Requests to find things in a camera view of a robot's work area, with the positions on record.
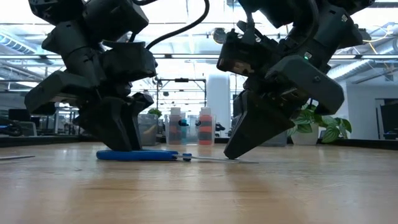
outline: wooden table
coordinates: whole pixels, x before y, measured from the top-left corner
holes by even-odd
[[[181,147],[222,156],[213,148]],[[11,223],[347,223],[398,220],[398,152],[259,147],[225,162],[97,161],[102,144],[0,149],[0,221]]]

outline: white pot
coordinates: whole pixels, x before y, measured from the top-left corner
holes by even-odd
[[[296,145],[301,146],[314,146],[317,144],[319,137],[319,125],[311,124],[312,133],[296,132],[292,135],[292,141]]]

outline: computer monitor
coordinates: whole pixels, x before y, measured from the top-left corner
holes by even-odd
[[[37,129],[40,128],[40,117],[31,117],[30,121],[35,123]]]
[[[8,109],[8,119],[12,121],[30,121],[30,114],[26,109]]]
[[[381,106],[384,133],[398,130],[398,104]]]

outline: white column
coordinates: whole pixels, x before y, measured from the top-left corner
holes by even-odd
[[[216,122],[225,130],[220,137],[226,138],[231,126],[231,93],[228,73],[210,74],[207,78],[207,106],[216,116]]]
[[[60,103],[55,103],[55,107],[59,107],[59,106],[60,106]],[[55,122],[54,133],[55,134],[58,134],[58,127],[59,127],[59,124],[60,124],[60,121],[59,121],[60,116],[59,116],[59,114],[60,114],[60,112],[57,109],[55,111],[55,114],[54,114],[54,122]]]
[[[345,81],[339,82],[339,84],[343,88],[343,91],[344,91],[344,103],[340,106],[340,109],[336,112],[336,114],[334,116],[338,117],[338,118],[344,118],[344,119],[349,120],[347,84]]]

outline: black robotic arm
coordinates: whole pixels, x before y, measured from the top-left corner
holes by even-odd
[[[239,0],[247,22],[226,36],[217,67],[247,76],[244,91],[234,100],[239,121],[224,151],[235,159],[294,126],[310,98],[317,114],[335,114],[344,102],[342,88],[326,74],[337,49],[363,44],[350,15],[374,0]],[[293,23],[279,43],[259,34],[252,12],[261,11],[275,27]]]
[[[156,61],[145,43],[116,42],[138,34],[149,21],[129,0],[30,0],[32,12],[55,25],[42,47],[60,54],[66,70],[51,74],[25,97],[32,114],[54,114],[55,103],[79,108],[73,122],[116,151],[141,149],[137,115],[153,99],[131,82],[156,76]],[[111,50],[104,51],[106,40]]]

